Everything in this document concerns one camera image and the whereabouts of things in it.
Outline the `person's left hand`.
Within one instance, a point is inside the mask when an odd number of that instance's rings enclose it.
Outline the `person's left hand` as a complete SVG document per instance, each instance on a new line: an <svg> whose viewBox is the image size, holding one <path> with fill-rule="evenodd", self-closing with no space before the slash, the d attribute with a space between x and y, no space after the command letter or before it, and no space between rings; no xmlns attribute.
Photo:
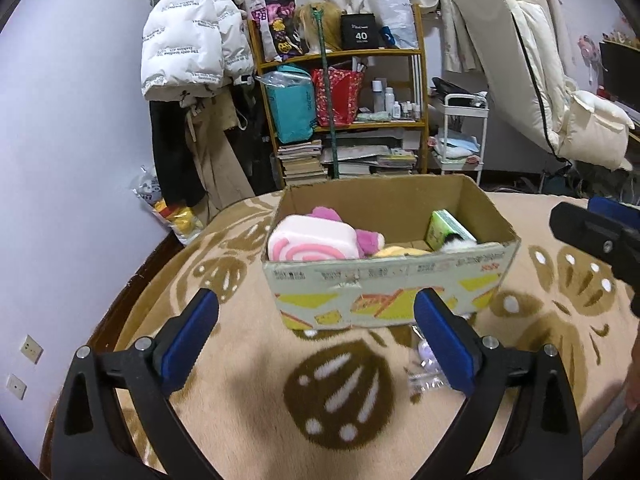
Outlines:
<svg viewBox="0 0 640 480"><path fill-rule="evenodd" d="M640 404L640 332L631 349L631 361L626 377L625 403L629 411L634 411Z"/></svg>

